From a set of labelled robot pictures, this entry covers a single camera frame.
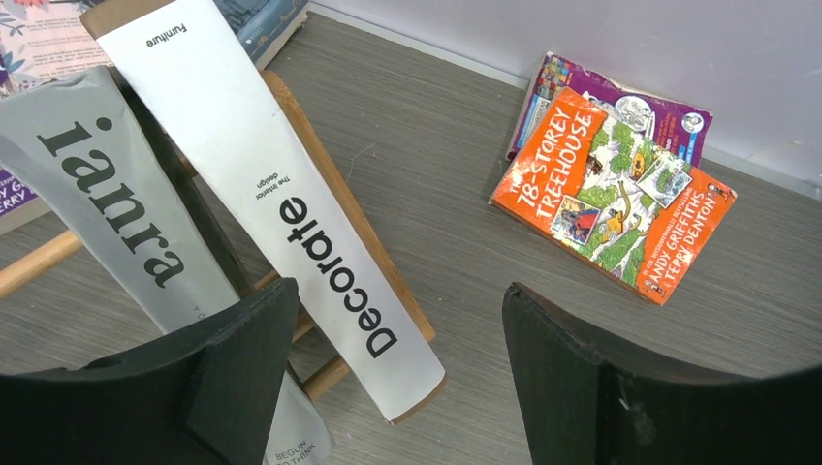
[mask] gray wood surface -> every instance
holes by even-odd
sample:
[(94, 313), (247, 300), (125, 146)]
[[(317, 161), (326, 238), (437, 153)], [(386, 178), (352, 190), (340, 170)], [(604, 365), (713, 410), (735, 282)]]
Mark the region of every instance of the gray wood surface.
[[(530, 463), (500, 322), (512, 281), (712, 368), (767, 376), (820, 362), (819, 202), (706, 162), (740, 199), (670, 302), (657, 307), (487, 205), (505, 169), (520, 90), (316, 15), (271, 68), (427, 311), (451, 376), (439, 398), (397, 427), (348, 377), (318, 404), (337, 440), (330, 464)], [(246, 234), (207, 196), (249, 269), (265, 274)], [(0, 237), (0, 266), (63, 228), (49, 214)], [(0, 372), (77, 367), (158, 334), (82, 251), (2, 301)], [(331, 355), (312, 332), (293, 363), (304, 376)]]

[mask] white wall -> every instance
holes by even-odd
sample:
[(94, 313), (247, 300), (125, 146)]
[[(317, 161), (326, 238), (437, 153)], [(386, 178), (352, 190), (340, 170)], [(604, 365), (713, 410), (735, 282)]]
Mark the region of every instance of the white wall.
[(707, 145), (822, 186), (822, 0), (316, 0), (504, 72), (547, 49), (710, 109)]

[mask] wooden book rack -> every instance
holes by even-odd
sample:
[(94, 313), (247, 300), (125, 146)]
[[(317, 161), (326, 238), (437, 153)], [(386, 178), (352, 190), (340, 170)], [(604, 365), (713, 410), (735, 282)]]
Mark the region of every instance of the wooden book rack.
[[(337, 201), (342, 205), (355, 231), (357, 231), (363, 240), (365, 247), (379, 265), (380, 270), (385, 274), (394, 292), (408, 310), (409, 315), (420, 329), (420, 332), (426, 340), (430, 342), (434, 338), (434, 330), (428, 322), (425, 313), (423, 313), (411, 295), (411, 292), (408, 290), (389, 258), (388, 253), (377, 238), (376, 233), (365, 219), (363, 211), (345, 184), (345, 180), (334, 165), (325, 146), (320, 142), (319, 138), (317, 138), (314, 128), (311, 127), (305, 114), (303, 114), (300, 104), (297, 103), (294, 95), (278, 75), (271, 71), (263, 71), (262, 75), (271, 93), (294, 127), (306, 151), (317, 166), (317, 169), (325, 178), (326, 183), (328, 183)], [(187, 160), (183, 159), (183, 165), (192, 177), (197, 175), (197, 172), (191, 167)], [(82, 243), (77, 236), (71, 231), (65, 231), (22, 259), (0, 270), (0, 299), (5, 298), (26, 283), (46, 273), (52, 267), (74, 255), (80, 248), (82, 248)], [(273, 270), (263, 277), (255, 287), (259, 290), (278, 278), (279, 274), (277, 274), (276, 270)], [(297, 328), (294, 332), (294, 341), (299, 340), (313, 327), (314, 322), (311, 320), (311, 317), (304, 312), (300, 313), (297, 320)], [(348, 365), (345, 364), (342, 358), (335, 356), (304, 381), (303, 390), (311, 400), (317, 400), (332, 386), (342, 380), (349, 371)], [(427, 401), (434, 397), (436, 393), (437, 392), (433, 392)]]

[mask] white trim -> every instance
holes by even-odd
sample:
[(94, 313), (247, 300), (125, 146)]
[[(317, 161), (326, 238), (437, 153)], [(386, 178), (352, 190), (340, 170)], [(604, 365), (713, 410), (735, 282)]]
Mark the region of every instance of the white trim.
[[(449, 63), (460, 66), (475, 73), (479, 73), (480, 75), (486, 76), (488, 78), (492, 78), (504, 82), (506, 84), (513, 85), (519, 89), (525, 89), (528, 87), (527, 79), (523, 79), (522, 77), (497, 70), (495, 68), (492, 68), (491, 66), (484, 65), (469, 58), (465, 58), (464, 56), (457, 55), (456, 53), (451, 53), (450, 51), (443, 50), (442, 48), (426, 44), (417, 39), (412, 39), (408, 36), (398, 34), (382, 26), (378, 26), (376, 24), (363, 21), (362, 19), (358, 19), (350, 15), (346, 15), (345, 13), (339, 12), (337, 10), (332, 10), (331, 8), (324, 7), (322, 5), (317, 5), (313, 2), (310, 2), (308, 10), (317, 15), (325, 16), (329, 19), (333, 19), (337, 22), (341, 22), (343, 24), (352, 26), (356, 29), (360, 29), (369, 34), (373, 34), (387, 41), (391, 41), (396, 44), (400, 44), (401, 46), (406, 46), (417, 51), (420, 51), (422, 53), (425, 53), (427, 55), (431, 55), (441, 60), (445, 60)], [(762, 179), (766, 182), (770, 182), (776, 186), (783, 187), (790, 191), (802, 194), (803, 196), (808, 196), (812, 199), (822, 201), (822, 189), (820, 189), (817, 186), (814, 186), (810, 182), (802, 181), (800, 179), (788, 176), (786, 174), (782, 174), (781, 172), (761, 167), (759, 165), (750, 163), (744, 159), (735, 157), (729, 153), (722, 152), (707, 145), (705, 146), (703, 158), (711, 160), (712, 162), (716, 162), (730, 169), (740, 171), (753, 177)]]

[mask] orange book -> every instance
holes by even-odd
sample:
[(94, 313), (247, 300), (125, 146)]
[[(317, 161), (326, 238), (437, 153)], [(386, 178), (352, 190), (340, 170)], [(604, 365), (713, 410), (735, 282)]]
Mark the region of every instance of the orange book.
[(736, 198), (565, 88), (490, 202), (662, 305)]

